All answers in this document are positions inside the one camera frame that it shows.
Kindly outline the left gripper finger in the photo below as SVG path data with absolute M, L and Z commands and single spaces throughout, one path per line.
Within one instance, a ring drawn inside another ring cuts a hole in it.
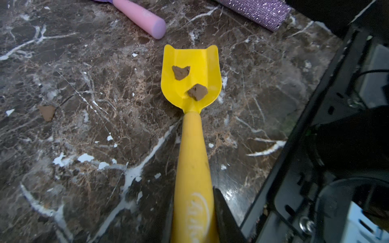
M 217 230 L 220 243 L 246 243 L 221 191 L 213 188 Z

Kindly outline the yellow trowel yellow handle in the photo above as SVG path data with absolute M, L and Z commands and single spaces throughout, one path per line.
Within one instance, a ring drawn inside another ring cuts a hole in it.
M 172 243 L 217 243 L 214 194 L 201 111 L 222 90 L 216 45 L 206 49 L 164 47 L 161 89 L 165 98 L 184 113 L 179 150 Z

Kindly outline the purple trowel pink handle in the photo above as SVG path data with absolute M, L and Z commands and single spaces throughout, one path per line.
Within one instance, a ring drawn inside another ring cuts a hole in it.
M 166 33 L 166 22 L 161 17 L 128 0 L 99 1 L 110 3 L 125 14 L 132 22 L 155 39 L 161 39 Z

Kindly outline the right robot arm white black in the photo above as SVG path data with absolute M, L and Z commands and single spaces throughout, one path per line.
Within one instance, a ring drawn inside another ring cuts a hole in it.
M 315 202 L 314 242 L 388 242 L 389 108 L 317 126 L 310 151 L 327 177 Z

